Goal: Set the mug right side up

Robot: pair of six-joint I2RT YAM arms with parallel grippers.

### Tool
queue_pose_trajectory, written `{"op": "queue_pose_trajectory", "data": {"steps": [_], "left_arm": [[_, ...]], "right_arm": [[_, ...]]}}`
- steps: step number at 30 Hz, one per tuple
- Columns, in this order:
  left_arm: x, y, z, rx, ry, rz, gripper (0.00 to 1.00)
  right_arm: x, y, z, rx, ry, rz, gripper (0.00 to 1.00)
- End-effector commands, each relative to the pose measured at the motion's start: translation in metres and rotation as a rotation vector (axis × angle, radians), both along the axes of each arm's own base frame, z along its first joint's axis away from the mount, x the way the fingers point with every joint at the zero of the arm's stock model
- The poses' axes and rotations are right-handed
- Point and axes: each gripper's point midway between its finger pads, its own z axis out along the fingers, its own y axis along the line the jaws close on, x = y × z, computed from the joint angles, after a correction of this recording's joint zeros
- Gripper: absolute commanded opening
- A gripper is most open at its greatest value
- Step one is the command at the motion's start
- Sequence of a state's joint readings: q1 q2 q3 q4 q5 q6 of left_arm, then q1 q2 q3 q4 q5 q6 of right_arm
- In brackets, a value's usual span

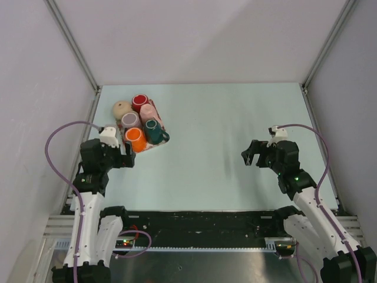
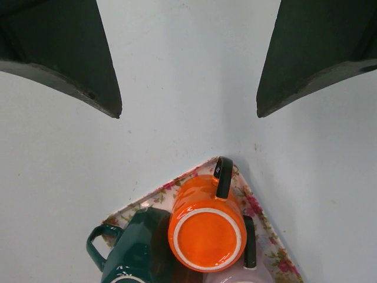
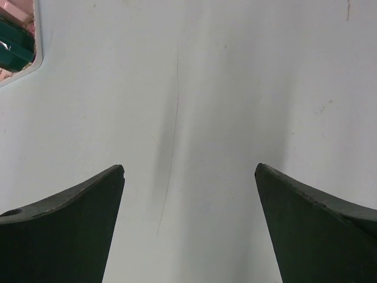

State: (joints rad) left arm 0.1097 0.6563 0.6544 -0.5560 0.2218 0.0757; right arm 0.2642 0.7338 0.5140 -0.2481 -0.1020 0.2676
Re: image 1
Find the orange mug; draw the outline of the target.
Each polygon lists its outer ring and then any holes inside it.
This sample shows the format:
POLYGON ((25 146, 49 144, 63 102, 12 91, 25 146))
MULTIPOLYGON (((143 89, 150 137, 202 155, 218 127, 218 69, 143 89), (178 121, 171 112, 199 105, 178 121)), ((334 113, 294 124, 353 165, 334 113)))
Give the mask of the orange mug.
POLYGON ((142 129, 138 127, 132 127, 125 133, 126 141, 131 143, 134 152, 139 153, 146 149, 147 141, 142 129))

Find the purple mug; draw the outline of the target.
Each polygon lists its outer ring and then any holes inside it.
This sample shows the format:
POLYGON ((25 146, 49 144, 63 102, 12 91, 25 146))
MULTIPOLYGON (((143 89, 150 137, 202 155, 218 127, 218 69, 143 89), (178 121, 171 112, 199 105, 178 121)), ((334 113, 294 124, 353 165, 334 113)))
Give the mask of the purple mug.
POLYGON ((134 111, 123 115, 121 118, 121 124, 124 129, 130 129, 133 127, 140 128, 142 126, 139 115, 134 111))

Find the dark green mug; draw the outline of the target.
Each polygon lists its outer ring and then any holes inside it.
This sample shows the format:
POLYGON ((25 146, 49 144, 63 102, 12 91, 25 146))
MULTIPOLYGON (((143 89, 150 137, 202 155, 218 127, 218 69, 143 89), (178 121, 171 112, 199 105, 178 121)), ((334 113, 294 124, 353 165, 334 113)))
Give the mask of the dark green mug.
POLYGON ((169 134, 162 129, 160 123, 155 119, 147 120, 144 125, 144 130, 150 144, 158 145, 170 140, 169 134))

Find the pink mug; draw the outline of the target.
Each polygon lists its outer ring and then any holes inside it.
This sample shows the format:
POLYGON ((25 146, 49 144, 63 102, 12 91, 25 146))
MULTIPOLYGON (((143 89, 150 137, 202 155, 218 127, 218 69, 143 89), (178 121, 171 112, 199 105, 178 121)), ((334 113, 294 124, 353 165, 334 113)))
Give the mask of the pink mug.
POLYGON ((161 123, 156 108, 149 103, 141 107, 140 118, 143 124, 146 124, 146 122, 151 119, 154 119, 161 123))

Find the beige mug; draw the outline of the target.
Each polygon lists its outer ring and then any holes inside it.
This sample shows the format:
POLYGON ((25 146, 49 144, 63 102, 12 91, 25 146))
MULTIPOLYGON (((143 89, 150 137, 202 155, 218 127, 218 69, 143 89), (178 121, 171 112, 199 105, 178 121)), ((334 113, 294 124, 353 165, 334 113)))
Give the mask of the beige mug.
POLYGON ((121 120, 125 114, 131 112, 132 110, 132 104, 130 102, 124 100, 117 101, 113 105, 113 116, 116 120, 121 120))

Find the red mug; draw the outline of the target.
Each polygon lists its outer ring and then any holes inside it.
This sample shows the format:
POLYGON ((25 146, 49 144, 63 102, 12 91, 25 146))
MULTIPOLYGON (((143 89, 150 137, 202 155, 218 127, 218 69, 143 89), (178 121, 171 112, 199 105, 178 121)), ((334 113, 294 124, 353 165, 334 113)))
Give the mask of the red mug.
POLYGON ((140 112, 141 107, 149 103, 149 98, 145 94, 137 94, 131 100, 131 105, 134 111, 140 112))

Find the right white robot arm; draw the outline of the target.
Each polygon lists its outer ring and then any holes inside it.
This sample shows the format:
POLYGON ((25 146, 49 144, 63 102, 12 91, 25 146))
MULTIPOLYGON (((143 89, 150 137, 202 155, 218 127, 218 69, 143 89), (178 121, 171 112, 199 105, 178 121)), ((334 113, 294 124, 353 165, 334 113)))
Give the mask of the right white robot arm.
POLYGON ((252 140, 241 153, 247 166, 254 155, 259 157, 257 167, 272 169, 280 190, 294 202, 279 209, 283 216, 273 220, 273 232, 295 238, 317 260, 323 282, 374 282, 376 253, 362 247, 321 201, 317 184, 300 167, 297 144, 282 140, 269 145, 252 140))

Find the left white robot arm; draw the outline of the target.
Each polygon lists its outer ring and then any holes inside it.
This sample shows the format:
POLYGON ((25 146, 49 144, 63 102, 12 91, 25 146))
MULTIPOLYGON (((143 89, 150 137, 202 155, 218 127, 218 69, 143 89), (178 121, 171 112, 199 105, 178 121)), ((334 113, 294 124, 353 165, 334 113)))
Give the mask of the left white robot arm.
POLYGON ((103 207, 108 172, 134 166, 130 143, 125 150, 99 139, 80 146, 81 162, 73 181, 75 218, 69 251, 61 268, 52 269, 53 282, 110 282, 110 260, 118 235, 131 227, 123 206, 103 207))

